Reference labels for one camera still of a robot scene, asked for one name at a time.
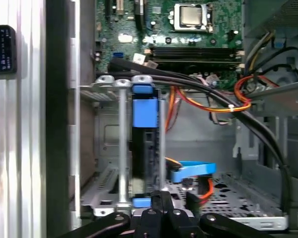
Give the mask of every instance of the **cable tie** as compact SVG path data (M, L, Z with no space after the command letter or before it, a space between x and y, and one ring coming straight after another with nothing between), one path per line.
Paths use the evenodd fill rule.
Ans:
M233 113L234 112L234 105L233 104L229 104L228 107L229 107L230 112Z

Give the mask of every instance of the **blue connector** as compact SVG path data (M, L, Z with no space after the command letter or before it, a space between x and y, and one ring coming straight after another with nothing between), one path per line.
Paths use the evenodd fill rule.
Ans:
M124 53L123 52L114 52L113 53L113 57L123 58L124 57Z
M201 161L179 161L183 167L179 171L171 172L172 182L181 182L187 177L197 175L211 175L217 170L215 163L207 163Z
M150 197L134 198L133 206L136 208L150 207L151 206L151 198Z

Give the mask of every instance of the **blue plastic clip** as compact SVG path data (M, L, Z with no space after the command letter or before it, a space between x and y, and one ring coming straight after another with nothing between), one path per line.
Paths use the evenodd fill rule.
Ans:
M135 85L133 86L133 93L152 94L153 87L150 85Z
M151 206L151 198L150 197L134 198L133 206L136 208L150 207Z
M133 127L158 127L158 99L133 100Z
M215 163L207 163L201 161L179 161L183 167L179 171L171 172L172 182L181 182L184 178L209 175L216 172L217 167Z

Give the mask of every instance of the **capacitor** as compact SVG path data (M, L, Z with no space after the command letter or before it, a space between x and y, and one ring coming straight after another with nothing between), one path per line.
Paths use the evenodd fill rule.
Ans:
M172 41L172 39L170 37L165 38L166 44L168 44L168 45L171 44L171 41Z
M215 45L217 44L216 39L214 39L214 38L210 39L210 44L211 44L212 46L215 46Z
M152 22L150 23L150 26L151 26L151 28L153 29L154 26L155 26L155 21L152 21Z

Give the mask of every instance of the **metal panel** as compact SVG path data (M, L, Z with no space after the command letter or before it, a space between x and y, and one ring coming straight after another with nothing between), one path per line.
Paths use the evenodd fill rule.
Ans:
M257 111L262 117L298 115L298 82L249 96L252 100L262 100Z
M16 75L0 76L0 238L46 237L45 1L0 0Z
M266 29L288 38L298 35L298 0L246 0L245 35L256 37Z

